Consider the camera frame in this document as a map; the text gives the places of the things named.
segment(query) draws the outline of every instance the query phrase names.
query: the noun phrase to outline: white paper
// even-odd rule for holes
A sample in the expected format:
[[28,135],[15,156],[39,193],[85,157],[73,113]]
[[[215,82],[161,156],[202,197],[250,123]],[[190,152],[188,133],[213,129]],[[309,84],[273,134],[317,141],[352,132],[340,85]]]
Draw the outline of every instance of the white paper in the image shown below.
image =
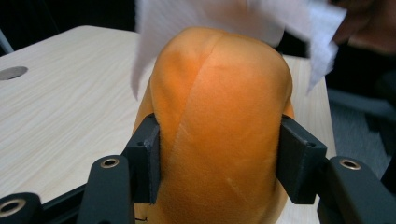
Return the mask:
[[332,37],[346,12],[320,0],[138,0],[140,34],[134,62],[134,96],[145,67],[163,46],[190,26],[249,35],[275,47],[284,30],[308,41],[312,73],[309,90],[332,68],[337,47]]

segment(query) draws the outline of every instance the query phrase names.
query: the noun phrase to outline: light wood tabletop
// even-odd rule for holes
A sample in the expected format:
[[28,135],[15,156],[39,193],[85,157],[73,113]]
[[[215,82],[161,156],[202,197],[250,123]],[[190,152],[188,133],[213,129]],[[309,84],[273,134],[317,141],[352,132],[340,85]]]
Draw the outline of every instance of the light wood tabletop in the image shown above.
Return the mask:
[[[130,86],[137,39],[81,26],[0,58],[0,76],[27,68],[0,80],[0,198],[29,191],[45,203],[86,183],[96,160],[123,151],[140,104]],[[324,80],[307,93],[309,61],[285,59],[296,120],[335,156]],[[316,207],[288,202],[278,223],[318,223]]]

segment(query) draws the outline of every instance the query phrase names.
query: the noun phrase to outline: floor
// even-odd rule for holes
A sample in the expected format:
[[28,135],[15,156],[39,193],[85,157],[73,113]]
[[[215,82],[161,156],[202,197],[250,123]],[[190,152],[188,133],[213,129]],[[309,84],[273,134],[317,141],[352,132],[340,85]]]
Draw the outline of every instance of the floor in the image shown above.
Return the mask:
[[395,119],[396,110],[388,107],[386,102],[354,97],[329,90],[337,155],[364,162],[380,178],[387,169],[391,156],[387,155],[379,133],[369,129],[365,115],[368,112]]

